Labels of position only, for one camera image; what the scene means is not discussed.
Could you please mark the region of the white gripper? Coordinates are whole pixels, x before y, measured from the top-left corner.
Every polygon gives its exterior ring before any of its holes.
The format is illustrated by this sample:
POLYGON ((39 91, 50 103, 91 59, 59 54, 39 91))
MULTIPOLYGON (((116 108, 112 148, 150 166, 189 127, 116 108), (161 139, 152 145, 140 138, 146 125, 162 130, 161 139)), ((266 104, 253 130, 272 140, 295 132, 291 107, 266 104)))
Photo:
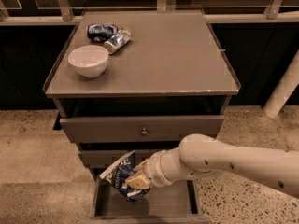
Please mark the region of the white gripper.
POLYGON ((149 159, 140 162, 135 168, 135 171, 142 171, 145 166, 146 175, 134 175, 126 179, 126 184, 132 189, 149 189, 151 184, 157 188, 163 188, 172 185, 163 171, 161 160, 165 150, 154 153, 149 159))

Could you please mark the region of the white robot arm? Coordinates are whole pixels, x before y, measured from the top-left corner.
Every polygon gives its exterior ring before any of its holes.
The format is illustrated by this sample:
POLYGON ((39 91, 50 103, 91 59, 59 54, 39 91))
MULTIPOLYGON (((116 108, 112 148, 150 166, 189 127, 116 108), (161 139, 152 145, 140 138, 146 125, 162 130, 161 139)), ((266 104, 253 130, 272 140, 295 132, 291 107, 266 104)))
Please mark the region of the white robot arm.
POLYGON ((202 134, 185 136, 177 148, 154 153, 126 182, 132 188, 166 187, 179 180, 212 178, 224 172, 299 196, 299 152, 225 144, 202 134))

